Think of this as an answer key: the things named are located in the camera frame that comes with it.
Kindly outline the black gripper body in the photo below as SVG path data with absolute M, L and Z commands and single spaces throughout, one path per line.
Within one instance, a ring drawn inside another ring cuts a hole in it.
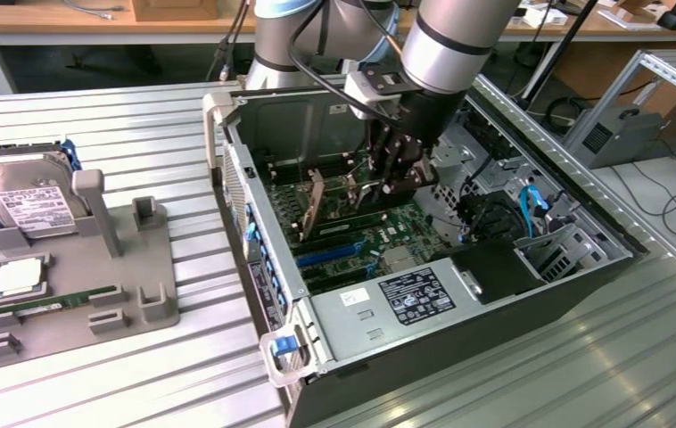
M 464 91 L 439 94 L 428 90 L 404 93 L 398 101 L 394 129 L 427 144 L 436 140 L 463 104 Z

